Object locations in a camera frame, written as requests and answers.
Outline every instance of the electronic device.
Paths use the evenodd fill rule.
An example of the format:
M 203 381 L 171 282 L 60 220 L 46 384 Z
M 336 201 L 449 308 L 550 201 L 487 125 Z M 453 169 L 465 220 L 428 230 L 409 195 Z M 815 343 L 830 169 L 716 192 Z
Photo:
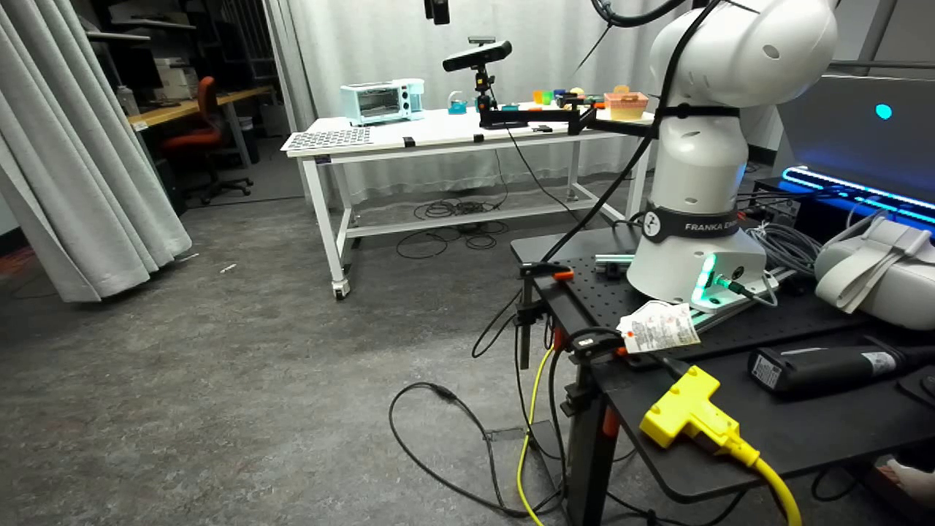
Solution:
M 341 84 L 341 109 L 351 125 L 412 121 L 422 111 L 422 83 Z
M 884 210 L 908 226 L 935 226 L 935 83 L 890 76 L 824 76 L 779 105 L 792 168 L 789 190 L 824 192 L 856 216 Z
M 761 347 L 750 356 L 750 377 L 777 398 L 815 398 L 856 388 L 899 371 L 935 362 L 935 344 L 924 347 Z
M 507 58 L 507 52 L 513 52 L 513 48 L 507 42 L 494 42 L 494 43 L 481 43 L 455 55 L 446 55 L 441 61 L 443 71 L 468 71 L 468 68 L 481 68 L 491 61 L 503 61 Z
M 449 5 L 446 0 L 422 0 L 425 17 L 436 20 L 436 26 L 449 24 Z
M 683 49 L 669 105 L 760 109 L 808 89 L 834 49 L 834 0 L 719 4 Z M 702 13 L 674 17 L 652 43 L 652 74 Z M 764 251 L 734 220 L 747 143 L 738 117 L 691 114 L 658 125 L 658 159 L 642 238 L 627 285 L 649 299 L 719 309 L 706 285 L 754 289 Z

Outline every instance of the white table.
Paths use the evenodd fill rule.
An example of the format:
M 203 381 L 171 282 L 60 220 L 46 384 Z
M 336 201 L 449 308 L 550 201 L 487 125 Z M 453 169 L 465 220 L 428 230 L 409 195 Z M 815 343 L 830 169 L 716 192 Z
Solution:
M 325 117 L 309 125 L 309 131 L 332 131 L 332 128 L 351 128 L 344 117 Z M 341 301 L 351 295 L 351 282 L 344 276 L 344 247 L 347 241 L 360 238 L 380 238 L 380 235 L 403 235 L 403 230 L 428 230 L 428 229 L 449 229 L 449 226 L 474 226 L 474 222 L 503 222 L 503 220 L 523 220 L 523 216 L 547 216 L 547 214 L 564 214 L 561 206 L 531 206 L 531 207 L 510 207 L 510 210 L 481 210 L 481 214 L 465 214 L 465 216 L 441 216 L 441 220 L 420 220 L 420 222 L 395 222 L 395 226 L 351 226 L 352 206 L 344 192 L 341 179 L 336 179 L 338 201 L 341 201 L 341 220 L 332 229 L 328 200 L 325 200 L 325 169 L 341 168 L 341 163 L 376 163 L 376 162 L 395 162 L 395 159 L 425 159 L 425 156 L 460 156 L 460 152 L 481 152 L 481 149 L 510 149 L 517 140 L 520 146 L 554 146 L 554 143 L 583 143 L 583 140 L 627 140 L 624 135 L 612 131 L 580 131 L 566 135 L 566 122 L 531 122 L 528 128 L 479 128 L 477 114 L 446 114 L 446 111 L 425 111 L 420 121 L 396 122 L 396 125 L 374 125 L 374 143 L 367 149 L 355 152 L 304 152 L 295 146 L 292 135 L 282 143 L 282 156 L 295 159 L 300 163 L 304 188 L 309 192 L 309 201 L 316 207 L 325 257 L 330 270 L 330 289 L 332 299 Z M 646 179 L 646 156 L 634 169 L 630 181 L 630 200 L 627 214 L 639 210 L 642 200 L 642 179 Z M 595 195 L 577 184 L 574 169 L 566 175 L 566 207 L 588 210 L 595 206 Z M 602 214 L 607 220 L 624 220 L 617 207 L 604 206 Z

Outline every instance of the computer monitor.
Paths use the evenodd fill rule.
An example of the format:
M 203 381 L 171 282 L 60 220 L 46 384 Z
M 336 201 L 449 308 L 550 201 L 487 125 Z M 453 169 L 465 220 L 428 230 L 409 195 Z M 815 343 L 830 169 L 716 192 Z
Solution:
M 794 163 L 935 206 L 935 83 L 824 76 L 779 117 Z

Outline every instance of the white cloth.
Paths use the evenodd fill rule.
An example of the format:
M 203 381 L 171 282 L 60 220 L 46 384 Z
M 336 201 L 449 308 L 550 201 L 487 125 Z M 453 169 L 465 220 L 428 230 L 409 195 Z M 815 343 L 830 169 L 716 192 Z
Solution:
M 0 192 L 65 301 L 145 285 L 193 244 L 69 0 L 0 0 Z

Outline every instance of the black device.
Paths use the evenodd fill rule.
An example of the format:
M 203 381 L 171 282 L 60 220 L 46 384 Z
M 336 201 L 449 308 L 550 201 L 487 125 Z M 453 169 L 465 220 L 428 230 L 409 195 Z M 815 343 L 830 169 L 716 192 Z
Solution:
M 761 347 L 750 356 L 750 377 L 777 398 L 811 398 L 856 388 L 935 362 L 935 344 L 919 347 Z
M 449 55 L 441 61 L 441 68 L 443 71 L 481 68 L 481 64 L 507 58 L 507 52 L 513 52 L 513 48 L 507 42 L 494 42 L 494 43 L 481 43 L 481 48 L 465 49 L 458 55 Z
M 446 0 L 422 0 L 425 17 L 436 20 L 436 26 L 449 24 L 449 5 Z

